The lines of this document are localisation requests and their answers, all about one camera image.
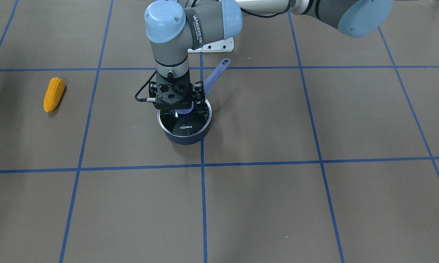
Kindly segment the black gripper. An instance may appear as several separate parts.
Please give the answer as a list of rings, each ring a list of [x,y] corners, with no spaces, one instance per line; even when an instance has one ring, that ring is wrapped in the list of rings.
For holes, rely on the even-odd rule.
[[[194,104],[206,101],[202,81],[191,83],[190,73],[179,78],[167,78],[156,74],[156,81],[148,84],[149,98],[157,110],[188,110]]]

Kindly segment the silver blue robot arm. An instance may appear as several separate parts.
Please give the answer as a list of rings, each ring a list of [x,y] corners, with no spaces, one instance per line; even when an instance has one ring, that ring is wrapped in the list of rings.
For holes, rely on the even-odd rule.
[[[273,18],[292,13],[316,18],[350,37],[373,32],[388,17],[391,0],[156,0],[144,13],[146,34],[156,62],[149,95],[135,99],[158,110],[189,111],[206,101],[226,69],[219,65],[206,81],[192,83],[188,50],[241,33],[243,15]]]

